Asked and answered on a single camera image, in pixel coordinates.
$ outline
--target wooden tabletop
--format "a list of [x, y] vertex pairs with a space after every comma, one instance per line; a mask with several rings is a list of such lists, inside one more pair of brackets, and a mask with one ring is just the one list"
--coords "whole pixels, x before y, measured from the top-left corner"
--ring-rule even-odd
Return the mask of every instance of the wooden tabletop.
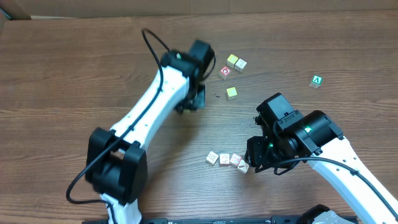
[[[138, 101], [157, 70], [142, 37], [152, 29], [170, 47], [195, 39], [217, 56], [206, 108], [172, 113], [148, 152], [145, 217], [269, 217], [318, 203], [353, 212], [307, 164], [276, 176], [210, 166], [210, 151], [243, 155], [261, 135], [256, 106], [281, 92], [306, 115], [328, 114], [369, 170], [398, 197], [398, 11], [9, 21], [0, 40], [0, 222], [81, 223], [104, 205], [72, 205], [70, 181], [85, 166], [88, 138], [109, 129]], [[164, 49], [151, 40], [156, 52]], [[229, 54], [243, 73], [219, 76]], [[322, 76], [319, 89], [309, 87]], [[238, 98], [227, 101], [226, 89]], [[98, 198], [80, 181], [78, 199]]]

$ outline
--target white cube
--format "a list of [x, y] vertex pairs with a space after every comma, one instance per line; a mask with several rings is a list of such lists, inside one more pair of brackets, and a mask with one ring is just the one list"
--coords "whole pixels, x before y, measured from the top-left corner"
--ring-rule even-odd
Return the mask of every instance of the white cube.
[[242, 59], [239, 59], [235, 64], [235, 69], [242, 72], [248, 63]]
[[249, 170], [249, 164], [247, 164], [243, 159], [238, 165], [237, 170], [241, 171], [242, 173], [246, 173]]
[[229, 154], [220, 154], [220, 166], [229, 166]]
[[241, 156], [238, 156], [238, 155], [236, 155], [236, 154], [234, 153], [234, 154], [232, 154], [232, 157], [231, 157], [231, 159], [229, 160], [229, 164], [231, 164], [232, 166], [237, 167], [237, 166], [239, 165], [239, 163], [241, 162], [241, 160], [242, 160], [242, 157], [241, 157]]
[[206, 161], [210, 163], [211, 165], [214, 165], [217, 162], [218, 155], [215, 154], [214, 152], [210, 151], [209, 155], [206, 158]]

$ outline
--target green led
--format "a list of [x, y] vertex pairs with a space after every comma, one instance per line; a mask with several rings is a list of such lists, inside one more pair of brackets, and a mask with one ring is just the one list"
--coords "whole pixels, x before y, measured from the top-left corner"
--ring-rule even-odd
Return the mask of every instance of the green led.
[[304, 128], [304, 130], [305, 130], [307, 133], [309, 133], [310, 131], [312, 131], [312, 128], [306, 127], [306, 128]]

